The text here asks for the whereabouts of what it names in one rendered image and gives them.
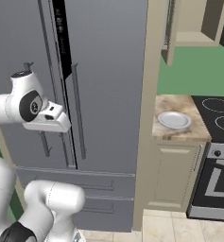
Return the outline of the grey fridge door with black edge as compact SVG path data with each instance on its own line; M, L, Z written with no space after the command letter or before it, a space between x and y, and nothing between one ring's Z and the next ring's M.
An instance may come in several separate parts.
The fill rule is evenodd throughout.
M37 0L0 0L0 94L11 91L10 76L29 62L48 100L64 105L51 3L42 0L49 70ZM1 127L12 161L20 167L67 169L75 166L71 134L46 132L50 156L45 157L40 134L21 124Z

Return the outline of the silver oven with black door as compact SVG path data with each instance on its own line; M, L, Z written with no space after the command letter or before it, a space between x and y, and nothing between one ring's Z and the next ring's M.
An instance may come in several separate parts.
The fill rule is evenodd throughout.
M186 216L224 221L224 144L208 147Z

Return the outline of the black hob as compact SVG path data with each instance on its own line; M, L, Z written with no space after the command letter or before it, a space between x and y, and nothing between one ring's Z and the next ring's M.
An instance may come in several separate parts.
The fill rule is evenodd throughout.
M224 143L224 96L192 95L214 143Z

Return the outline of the beige wall cupboard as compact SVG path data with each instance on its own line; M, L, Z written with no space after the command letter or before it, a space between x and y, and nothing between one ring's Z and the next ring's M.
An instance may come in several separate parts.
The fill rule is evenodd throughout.
M171 66L176 46L218 46L224 25L224 0L167 0L164 62Z

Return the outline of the beige fridge side panel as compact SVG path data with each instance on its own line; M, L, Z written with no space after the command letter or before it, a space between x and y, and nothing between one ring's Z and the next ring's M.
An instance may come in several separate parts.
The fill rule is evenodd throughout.
M143 211L149 202L148 184L153 152L152 125L164 40L166 6L166 0L147 0L146 46L132 224L134 231L141 230Z

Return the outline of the grey fridge drawer front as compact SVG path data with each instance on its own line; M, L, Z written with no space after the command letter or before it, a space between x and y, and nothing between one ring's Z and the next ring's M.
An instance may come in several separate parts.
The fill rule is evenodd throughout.
M75 225L82 230L104 232L130 232L133 220L133 199L87 196L84 206L89 204L112 204L113 214L83 212L73 215Z
M77 182L89 184L108 184L113 182L113 191L83 189L87 196L125 199L134 197L135 177L133 175L126 176L112 173L31 169L23 167L17 168L17 174L22 186L26 186L29 182L37 180L65 182L74 185L77 185Z

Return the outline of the white plate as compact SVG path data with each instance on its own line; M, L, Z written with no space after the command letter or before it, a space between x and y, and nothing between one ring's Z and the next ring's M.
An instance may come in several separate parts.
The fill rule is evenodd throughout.
M192 123L191 118L182 112L162 112L157 119L160 124L173 130L188 128Z

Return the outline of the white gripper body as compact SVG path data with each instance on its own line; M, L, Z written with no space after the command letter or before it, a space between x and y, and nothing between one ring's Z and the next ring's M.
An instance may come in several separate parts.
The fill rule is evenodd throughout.
M64 112L58 115L39 113L33 121L26 122L23 126L27 130L67 132L71 123Z

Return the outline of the wide grey fridge door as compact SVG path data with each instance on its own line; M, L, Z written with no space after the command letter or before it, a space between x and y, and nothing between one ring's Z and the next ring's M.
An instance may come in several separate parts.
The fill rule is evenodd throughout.
M65 0L84 144L78 168L134 173L147 0Z

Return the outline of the beige base cupboard door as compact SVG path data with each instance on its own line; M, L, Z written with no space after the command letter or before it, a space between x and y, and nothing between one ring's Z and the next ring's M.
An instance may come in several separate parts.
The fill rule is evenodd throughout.
M202 144L198 165L198 146ZM153 185L149 188L151 199L148 209L185 212L196 181L206 142L158 141Z

